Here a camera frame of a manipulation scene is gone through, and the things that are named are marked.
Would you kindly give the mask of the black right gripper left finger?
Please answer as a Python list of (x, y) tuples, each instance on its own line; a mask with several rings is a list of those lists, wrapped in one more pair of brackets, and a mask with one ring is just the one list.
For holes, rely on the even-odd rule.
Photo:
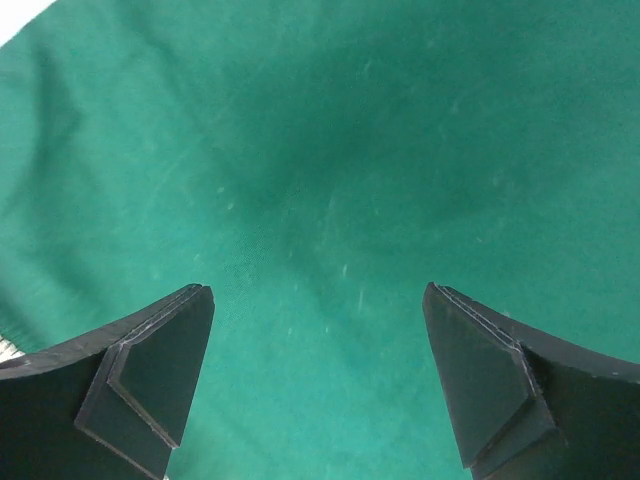
[(213, 323), (187, 285), (1, 364), (4, 479), (164, 479), (181, 443)]

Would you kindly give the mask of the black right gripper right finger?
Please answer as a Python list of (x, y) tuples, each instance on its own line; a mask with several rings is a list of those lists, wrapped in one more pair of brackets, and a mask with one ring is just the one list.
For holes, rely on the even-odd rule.
[(639, 366), (429, 283), (429, 343), (475, 479), (636, 479)]

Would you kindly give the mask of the green surgical cloth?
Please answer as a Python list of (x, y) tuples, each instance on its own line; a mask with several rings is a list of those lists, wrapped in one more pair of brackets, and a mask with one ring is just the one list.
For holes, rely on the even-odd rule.
[(422, 297), (639, 359), (635, 1), (58, 1), (1, 49), (1, 332), (189, 283), (174, 479), (465, 479)]

